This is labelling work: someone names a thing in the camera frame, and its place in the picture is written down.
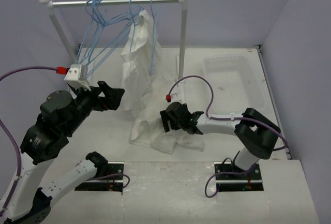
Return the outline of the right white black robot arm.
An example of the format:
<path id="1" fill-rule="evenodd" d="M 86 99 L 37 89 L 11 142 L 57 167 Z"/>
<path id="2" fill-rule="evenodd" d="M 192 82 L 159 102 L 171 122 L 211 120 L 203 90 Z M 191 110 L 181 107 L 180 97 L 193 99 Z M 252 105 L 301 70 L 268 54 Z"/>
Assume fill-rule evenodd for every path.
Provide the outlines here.
<path id="1" fill-rule="evenodd" d="M 160 116 L 165 132 L 181 129 L 190 135 L 236 136 L 244 146 L 231 165 L 231 174 L 237 179 L 244 178 L 259 160 L 270 159 L 281 135 L 278 126 L 253 108 L 242 114 L 208 117 L 202 111 L 190 113 L 186 104 L 173 102 L 160 111 Z"/>

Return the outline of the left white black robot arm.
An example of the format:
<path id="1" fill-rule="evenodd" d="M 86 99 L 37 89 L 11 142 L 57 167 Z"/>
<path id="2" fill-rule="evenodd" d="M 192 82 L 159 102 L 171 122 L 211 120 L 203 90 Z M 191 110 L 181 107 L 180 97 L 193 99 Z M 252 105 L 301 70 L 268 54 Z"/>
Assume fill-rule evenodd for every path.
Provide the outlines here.
<path id="1" fill-rule="evenodd" d="M 36 123 L 27 130 L 19 149 L 20 174 L 15 175 L 15 190 L 8 190 L 1 202 L 5 223 L 41 223 L 51 208 L 68 192 L 91 178 L 107 174 L 108 161 L 98 152 L 85 159 L 47 186 L 40 183 L 61 149 L 92 111 L 117 110 L 125 93 L 98 81 L 90 90 L 74 89 L 51 93 L 40 106 Z"/>

